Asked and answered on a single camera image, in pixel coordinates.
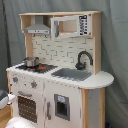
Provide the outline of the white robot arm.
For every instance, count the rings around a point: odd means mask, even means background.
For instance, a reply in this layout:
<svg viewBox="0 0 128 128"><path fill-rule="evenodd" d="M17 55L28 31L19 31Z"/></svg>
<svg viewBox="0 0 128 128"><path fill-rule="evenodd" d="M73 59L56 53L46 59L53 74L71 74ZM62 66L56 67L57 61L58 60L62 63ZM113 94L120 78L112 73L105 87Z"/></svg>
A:
<svg viewBox="0 0 128 128"><path fill-rule="evenodd" d="M35 128L35 126L21 117L11 116L10 104L15 96L0 90L0 128Z"/></svg>

